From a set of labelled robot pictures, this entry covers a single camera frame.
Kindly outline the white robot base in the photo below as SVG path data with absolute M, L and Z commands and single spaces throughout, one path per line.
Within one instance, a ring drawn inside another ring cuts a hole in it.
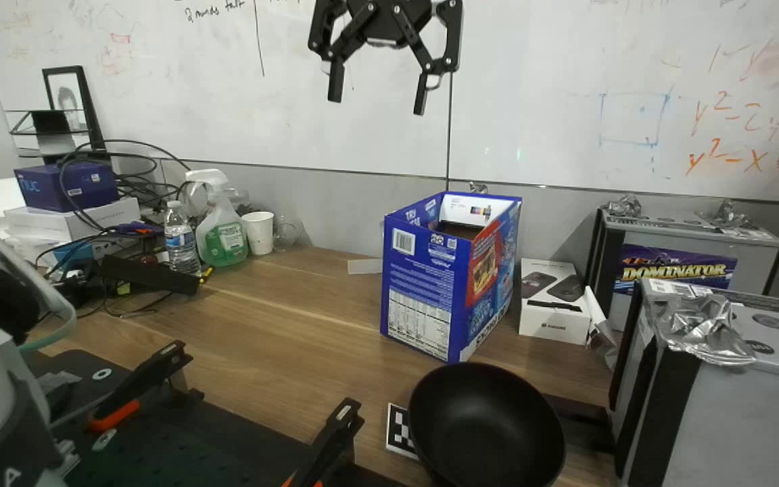
M 0 239 L 0 487 L 68 487 L 79 465 L 50 434 L 50 406 L 27 365 L 76 324 L 76 309 Z

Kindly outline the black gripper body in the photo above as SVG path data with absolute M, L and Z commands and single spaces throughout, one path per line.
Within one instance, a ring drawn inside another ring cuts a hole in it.
M 444 52 L 432 55 L 423 28 L 444 25 Z M 321 59 L 346 63 L 361 43 L 411 49 L 429 76 L 455 74 L 459 64 L 463 0 L 313 0 L 309 49 Z

